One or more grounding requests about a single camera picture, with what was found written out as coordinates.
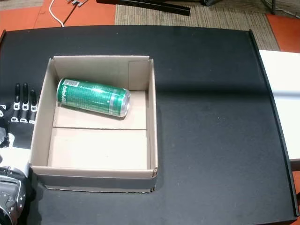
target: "black table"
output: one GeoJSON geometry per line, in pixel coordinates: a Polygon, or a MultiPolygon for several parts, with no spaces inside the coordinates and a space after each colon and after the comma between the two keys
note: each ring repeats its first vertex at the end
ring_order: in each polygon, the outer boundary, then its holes
{"type": "Polygon", "coordinates": [[[54,55],[149,55],[157,87],[159,172],[150,194],[37,185],[29,225],[242,225],[292,221],[290,165],[253,36],[246,31],[89,26],[8,32],[0,101],[41,89],[54,55]]]}

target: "floor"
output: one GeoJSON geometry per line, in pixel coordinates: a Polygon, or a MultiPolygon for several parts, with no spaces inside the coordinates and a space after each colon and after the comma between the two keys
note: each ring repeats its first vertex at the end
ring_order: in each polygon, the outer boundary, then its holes
{"type": "MultiPolygon", "coordinates": [[[[24,21],[23,17],[17,22],[15,18],[23,14],[27,15],[26,12],[28,10],[31,10],[31,20],[35,22],[35,25],[29,28],[59,26],[59,24],[48,16],[49,13],[47,10],[49,4],[49,0],[0,0],[0,29],[1,24],[7,21],[14,23],[14,30],[27,29],[27,25],[20,26],[20,21],[24,21]],[[3,18],[1,19],[1,12],[5,14],[6,10],[11,9],[22,10],[15,11],[17,16],[7,17],[6,15],[6,19],[4,16],[2,16],[3,18]]],[[[261,0],[223,0],[212,7],[204,7],[199,3],[192,2],[176,2],[176,4],[190,6],[191,16],[175,15],[137,7],[106,6],[105,4],[97,8],[95,7],[95,1],[89,0],[82,8],[75,10],[78,14],[77,17],[72,15],[70,20],[73,20],[73,22],[68,21],[69,24],[67,25],[108,25],[112,23],[116,25],[175,25],[235,30],[251,29],[254,32],[260,49],[275,51],[280,49],[266,16],[268,9],[261,0]],[[94,13],[89,12],[87,14],[87,8],[93,10],[94,13]]],[[[65,16],[68,15],[72,6],[69,4],[68,7],[66,7],[66,5],[67,3],[64,0],[55,1],[53,11],[58,17],[61,16],[60,18],[65,18],[65,16]]],[[[277,7],[300,14],[299,0],[277,0],[277,7]]]]}
{"type": "MultiPolygon", "coordinates": [[[[0,32],[2,29],[58,27],[59,24],[48,13],[50,1],[0,0],[0,32]]],[[[277,14],[285,15],[284,20],[281,20],[280,17],[266,15],[269,11],[261,0],[223,0],[212,7],[204,7],[199,3],[191,2],[176,2],[176,4],[191,7],[191,16],[137,7],[97,4],[94,0],[89,0],[86,5],[74,11],[66,25],[130,24],[251,29],[260,49],[300,52],[300,20],[291,18],[280,11],[277,14]],[[288,32],[289,35],[294,35],[293,41],[286,38],[288,32]]],[[[277,0],[277,7],[300,15],[300,0],[277,0]]],[[[70,10],[72,10],[72,5],[67,5],[65,0],[56,0],[53,5],[53,11],[62,19],[66,18],[70,10]]],[[[297,193],[299,193],[300,172],[294,172],[293,175],[297,193]]]]}

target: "cardboard box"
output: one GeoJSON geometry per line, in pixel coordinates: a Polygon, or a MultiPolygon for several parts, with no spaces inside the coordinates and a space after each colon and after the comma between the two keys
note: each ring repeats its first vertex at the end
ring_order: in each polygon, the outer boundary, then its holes
{"type": "Polygon", "coordinates": [[[158,173],[153,60],[148,56],[54,56],[49,60],[31,143],[30,163],[49,189],[150,192],[158,173]],[[126,88],[120,119],[61,106],[61,78],[126,88]]]}

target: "orange floor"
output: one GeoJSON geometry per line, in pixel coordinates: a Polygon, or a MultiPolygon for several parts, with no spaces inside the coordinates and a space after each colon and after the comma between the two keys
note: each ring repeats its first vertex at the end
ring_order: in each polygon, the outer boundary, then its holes
{"type": "Polygon", "coordinates": [[[280,50],[300,53],[300,19],[278,15],[267,17],[280,50]]]}
{"type": "MultiPolygon", "coordinates": [[[[0,33],[2,30],[25,30],[33,28],[59,27],[60,24],[48,12],[51,0],[44,0],[41,7],[29,7],[0,11],[0,33]]],[[[52,6],[52,12],[61,21],[73,9],[71,3],[57,0],[52,6]]],[[[65,26],[84,25],[114,25],[116,6],[87,1],[81,7],[76,7],[65,26]]]]}

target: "drink can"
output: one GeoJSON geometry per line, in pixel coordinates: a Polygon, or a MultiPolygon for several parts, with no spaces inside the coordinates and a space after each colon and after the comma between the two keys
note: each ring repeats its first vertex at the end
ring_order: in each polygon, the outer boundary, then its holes
{"type": "Polygon", "coordinates": [[[63,78],[57,87],[57,100],[75,108],[125,117],[129,110],[130,92],[99,83],[63,78]]]}

